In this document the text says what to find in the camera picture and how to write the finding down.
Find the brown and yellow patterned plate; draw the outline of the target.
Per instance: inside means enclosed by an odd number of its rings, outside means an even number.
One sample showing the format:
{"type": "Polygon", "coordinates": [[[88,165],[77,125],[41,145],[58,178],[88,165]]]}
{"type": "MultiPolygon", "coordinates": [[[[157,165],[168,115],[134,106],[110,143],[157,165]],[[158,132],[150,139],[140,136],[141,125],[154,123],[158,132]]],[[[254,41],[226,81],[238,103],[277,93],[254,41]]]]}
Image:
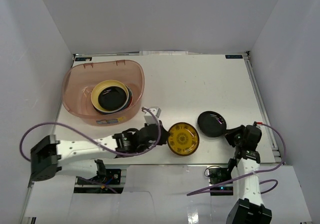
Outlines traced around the brown and yellow patterned plate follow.
{"type": "Polygon", "coordinates": [[[191,124],[178,122],[169,129],[167,144],[174,154],[190,156],[199,147],[199,134],[191,124]]]}

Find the black plate with iridescent rim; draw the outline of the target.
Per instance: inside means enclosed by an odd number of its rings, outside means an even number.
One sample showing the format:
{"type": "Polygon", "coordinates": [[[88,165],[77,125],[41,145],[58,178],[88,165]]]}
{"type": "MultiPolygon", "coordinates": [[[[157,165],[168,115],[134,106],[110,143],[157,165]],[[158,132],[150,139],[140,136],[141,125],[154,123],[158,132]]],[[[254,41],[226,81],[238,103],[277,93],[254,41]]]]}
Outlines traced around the black plate with iridescent rim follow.
{"type": "Polygon", "coordinates": [[[197,118],[200,131],[207,137],[216,138],[224,135],[227,126],[225,119],[215,111],[204,111],[197,118]]]}

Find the dark teal ceramic plate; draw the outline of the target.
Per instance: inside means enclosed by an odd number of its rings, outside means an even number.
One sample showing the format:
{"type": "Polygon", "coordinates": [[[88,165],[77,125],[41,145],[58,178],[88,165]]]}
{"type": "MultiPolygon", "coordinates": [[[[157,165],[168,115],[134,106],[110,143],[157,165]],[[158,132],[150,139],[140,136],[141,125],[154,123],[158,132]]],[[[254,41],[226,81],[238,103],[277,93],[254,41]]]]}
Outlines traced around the dark teal ceramic plate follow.
{"type": "Polygon", "coordinates": [[[127,86],[127,89],[129,92],[129,99],[128,99],[127,107],[129,107],[133,101],[133,93],[132,93],[131,88],[129,86],[127,86]]]}

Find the black glossy plate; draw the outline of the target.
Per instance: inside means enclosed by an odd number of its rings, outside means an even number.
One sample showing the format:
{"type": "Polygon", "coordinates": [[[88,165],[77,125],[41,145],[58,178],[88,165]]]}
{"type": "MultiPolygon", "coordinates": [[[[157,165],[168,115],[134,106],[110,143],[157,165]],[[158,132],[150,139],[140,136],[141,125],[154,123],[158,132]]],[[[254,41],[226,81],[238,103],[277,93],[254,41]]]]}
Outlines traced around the black glossy plate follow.
{"type": "Polygon", "coordinates": [[[99,105],[106,111],[115,111],[122,107],[127,100],[127,94],[121,87],[104,88],[98,95],[99,105]]]}

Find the cream plate with black patch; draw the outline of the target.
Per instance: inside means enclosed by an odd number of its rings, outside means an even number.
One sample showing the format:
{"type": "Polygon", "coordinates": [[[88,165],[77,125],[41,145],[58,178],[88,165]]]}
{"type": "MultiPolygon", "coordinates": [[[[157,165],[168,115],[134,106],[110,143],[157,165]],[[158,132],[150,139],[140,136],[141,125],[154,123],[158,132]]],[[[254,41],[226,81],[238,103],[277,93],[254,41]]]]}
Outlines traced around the cream plate with black patch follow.
{"type": "Polygon", "coordinates": [[[128,107],[128,100],[126,101],[125,105],[121,108],[121,111],[126,109],[128,107]]]}

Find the light blue plate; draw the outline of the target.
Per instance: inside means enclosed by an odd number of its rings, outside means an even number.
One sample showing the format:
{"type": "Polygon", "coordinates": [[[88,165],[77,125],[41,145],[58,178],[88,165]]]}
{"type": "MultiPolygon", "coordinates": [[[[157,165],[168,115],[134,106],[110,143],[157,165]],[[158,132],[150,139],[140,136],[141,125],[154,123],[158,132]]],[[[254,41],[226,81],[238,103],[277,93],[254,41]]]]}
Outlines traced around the light blue plate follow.
{"type": "Polygon", "coordinates": [[[99,112],[99,113],[102,113],[102,114],[112,114],[112,113],[117,113],[117,112],[120,112],[120,111],[122,111],[122,110],[125,110],[126,108],[128,108],[131,104],[132,104],[132,101],[133,101],[133,93],[132,93],[132,91],[131,91],[131,89],[127,86],[127,89],[128,89],[128,93],[129,93],[129,99],[128,99],[128,101],[126,102],[126,104],[121,108],[121,109],[118,109],[117,111],[115,111],[115,112],[101,112],[101,111],[98,111],[97,109],[97,111],[99,112]]]}

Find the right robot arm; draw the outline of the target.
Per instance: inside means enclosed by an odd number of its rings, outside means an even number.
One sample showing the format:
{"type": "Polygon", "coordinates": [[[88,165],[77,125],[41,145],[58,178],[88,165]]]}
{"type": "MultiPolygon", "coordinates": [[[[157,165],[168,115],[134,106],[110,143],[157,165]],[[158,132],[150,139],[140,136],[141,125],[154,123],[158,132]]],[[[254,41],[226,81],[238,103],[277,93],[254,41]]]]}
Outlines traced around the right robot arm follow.
{"type": "Polygon", "coordinates": [[[227,180],[233,183],[233,194],[237,200],[226,223],[271,223],[272,211],[262,200],[257,173],[261,158],[256,148],[262,131],[255,124],[241,125],[227,130],[224,137],[235,149],[225,172],[227,180]]]}

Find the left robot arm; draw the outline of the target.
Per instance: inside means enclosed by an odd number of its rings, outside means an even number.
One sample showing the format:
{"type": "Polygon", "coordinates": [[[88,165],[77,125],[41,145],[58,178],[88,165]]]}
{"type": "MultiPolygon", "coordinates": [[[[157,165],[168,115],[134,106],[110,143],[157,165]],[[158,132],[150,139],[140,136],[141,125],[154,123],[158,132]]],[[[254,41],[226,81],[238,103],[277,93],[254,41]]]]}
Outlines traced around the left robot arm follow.
{"type": "Polygon", "coordinates": [[[146,123],[100,139],[57,140],[47,135],[30,151],[31,180],[45,181],[57,174],[75,175],[101,183],[105,179],[102,159],[135,157],[167,142],[169,132],[161,121],[146,123]]]}

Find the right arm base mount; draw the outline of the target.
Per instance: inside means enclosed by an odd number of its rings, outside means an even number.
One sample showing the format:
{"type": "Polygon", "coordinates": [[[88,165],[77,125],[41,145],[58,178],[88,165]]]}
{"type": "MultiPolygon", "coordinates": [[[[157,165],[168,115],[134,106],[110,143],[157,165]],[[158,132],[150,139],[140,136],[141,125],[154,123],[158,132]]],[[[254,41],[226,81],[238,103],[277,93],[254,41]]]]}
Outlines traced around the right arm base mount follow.
{"type": "MultiPolygon", "coordinates": [[[[216,165],[207,167],[204,170],[204,175],[208,178],[210,185],[231,179],[231,175],[227,168],[216,165]]],[[[211,190],[213,191],[210,193],[211,196],[232,196],[233,184],[231,182],[222,186],[211,188],[211,190]]]]}

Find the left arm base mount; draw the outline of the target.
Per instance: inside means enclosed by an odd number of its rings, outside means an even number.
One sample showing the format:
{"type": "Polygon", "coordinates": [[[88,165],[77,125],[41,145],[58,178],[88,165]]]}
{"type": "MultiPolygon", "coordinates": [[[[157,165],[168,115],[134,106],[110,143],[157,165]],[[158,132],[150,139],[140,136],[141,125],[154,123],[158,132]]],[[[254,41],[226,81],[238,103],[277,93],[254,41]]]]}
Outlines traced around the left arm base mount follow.
{"type": "Polygon", "coordinates": [[[121,169],[106,169],[105,174],[97,174],[94,171],[89,174],[82,174],[81,178],[76,179],[76,184],[106,184],[106,185],[120,185],[121,183],[121,169]]]}

